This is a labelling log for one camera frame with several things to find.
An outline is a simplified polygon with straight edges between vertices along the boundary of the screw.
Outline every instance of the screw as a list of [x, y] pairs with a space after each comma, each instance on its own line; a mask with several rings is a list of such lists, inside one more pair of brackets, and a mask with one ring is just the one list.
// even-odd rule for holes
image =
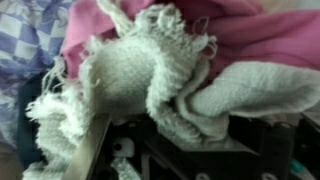
[[210, 180], [210, 177], [206, 173], [198, 173], [196, 180]]
[[263, 173], [261, 178], [262, 180], [278, 180], [278, 178], [271, 173]]

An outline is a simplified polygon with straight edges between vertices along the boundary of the dark fabric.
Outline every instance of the dark fabric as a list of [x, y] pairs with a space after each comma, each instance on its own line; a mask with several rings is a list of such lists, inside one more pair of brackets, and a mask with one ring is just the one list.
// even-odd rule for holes
[[[27, 168], [31, 163], [44, 160], [42, 152], [36, 144], [36, 134], [39, 124], [30, 121], [26, 117], [27, 105], [36, 100], [41, 94], [41, 82], [45, 73], [38, 74], [32, 77], [24, 86], [19, 89], [18, 93], [18, 132], [17, 132], [17, 153], [20, 157], [24, 168]], [[55, 80], [51, 87], [58, 84]]]

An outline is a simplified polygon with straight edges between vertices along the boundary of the pink fabric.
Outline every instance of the pink fabric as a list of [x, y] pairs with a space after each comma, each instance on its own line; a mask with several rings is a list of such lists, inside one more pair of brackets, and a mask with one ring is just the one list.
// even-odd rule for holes
[[[79, 53], [90, 35], [114, 36], [113, 23], [97, 7], [96, 0], [79, 0], [70, 12], [63, 54], [69, 76], [77, 77]], [[218, 54], [211, 79], [235, 61], [275, 62], [320, 70], [320, 11], [300, 10], [264, 13], [252, 0], [162, 0], [173, 2], [190, 25], [209, 16], [207, 32], [218, 38]], [[154, 0], [122, 0], [130, 17], [155, 3]]]

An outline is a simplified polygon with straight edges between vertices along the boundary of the metal plate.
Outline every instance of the metal plate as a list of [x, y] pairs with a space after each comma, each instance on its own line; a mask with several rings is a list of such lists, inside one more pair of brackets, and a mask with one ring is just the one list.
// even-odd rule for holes
[[89, 131], [75, 152], [62, 180], [90, 180], [110, 123], [111, 118], [106, 114], [93, 118]]

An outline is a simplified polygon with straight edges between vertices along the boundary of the purple checkered cloth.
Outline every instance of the purple checkered cloth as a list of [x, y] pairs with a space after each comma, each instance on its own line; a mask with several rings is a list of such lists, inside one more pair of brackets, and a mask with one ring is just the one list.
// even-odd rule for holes
[[0, 0], [0, 142], [14, 146], [17, 90], [60, 53], [73, 1]]

